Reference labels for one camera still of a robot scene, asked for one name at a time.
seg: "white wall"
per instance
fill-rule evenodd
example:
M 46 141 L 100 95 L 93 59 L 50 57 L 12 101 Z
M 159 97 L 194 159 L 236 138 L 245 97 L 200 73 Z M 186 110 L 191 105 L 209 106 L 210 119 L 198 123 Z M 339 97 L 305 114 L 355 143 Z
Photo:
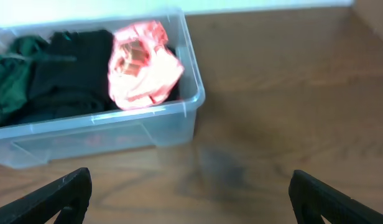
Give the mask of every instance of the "white wall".
M 353 0 L 0 0 L 0 26 L 143 14 L 177 6 L 187 14 L 349 6 Z

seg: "clear plastic container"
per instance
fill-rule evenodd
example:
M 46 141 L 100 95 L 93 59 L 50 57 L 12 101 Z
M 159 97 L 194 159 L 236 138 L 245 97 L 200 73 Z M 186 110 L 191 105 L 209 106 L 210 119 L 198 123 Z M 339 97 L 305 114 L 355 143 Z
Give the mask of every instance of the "clear plastic container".
M 52 159 L 191 141 L 196 111 L 205 100 L 205 91 L 182 11 L 0 28 L 0 54 L 21 35 L 37 34 L 48 39 L 54 31 L 60 30 L 104 28 L 114 32 L 132 22 L 148 20 L 163 24 L 169 37 L 168 45 L 176 49 L 185 67 L 179 81 L 182 100 L 139 110 L 109 111 L 0 128 L 0 164 L 23 169 L 46 164 Z

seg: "pink cloth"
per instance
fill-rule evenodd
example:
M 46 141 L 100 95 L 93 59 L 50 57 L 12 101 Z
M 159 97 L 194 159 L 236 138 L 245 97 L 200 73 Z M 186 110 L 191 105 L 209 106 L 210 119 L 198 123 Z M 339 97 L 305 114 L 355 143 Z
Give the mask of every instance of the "pink cloth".
M 114 34 L 109 61 L 109 95 L 122 110 L 162 103 L 184 68 L 164 46 L 162 24 L 138 22 Z

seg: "beige surface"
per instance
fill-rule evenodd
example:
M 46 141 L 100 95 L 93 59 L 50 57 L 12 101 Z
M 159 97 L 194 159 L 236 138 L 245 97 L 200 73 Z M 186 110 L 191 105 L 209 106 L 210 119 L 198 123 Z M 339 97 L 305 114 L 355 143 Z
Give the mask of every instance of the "beige surface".
M 349 9 L 188 17 L 206 87 L 195 140 L 0 167 L 0 206 L 78 167 L 85 223 L 296 223 L 302 169 L 383 213 L 383 42 Z
M 383 39 L 383 0 L 356 0 L 354 8 Z

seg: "dark green cloth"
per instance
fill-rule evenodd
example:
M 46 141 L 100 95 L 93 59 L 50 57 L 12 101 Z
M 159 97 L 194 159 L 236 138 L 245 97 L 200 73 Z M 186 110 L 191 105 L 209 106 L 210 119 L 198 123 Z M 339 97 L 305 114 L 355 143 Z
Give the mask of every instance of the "dark green cloth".
M 7 52 L 0 55 L 0 120 L 27 102 L 35 59 L 47 46 L 39 36 L 25 36 L 16 39 Z

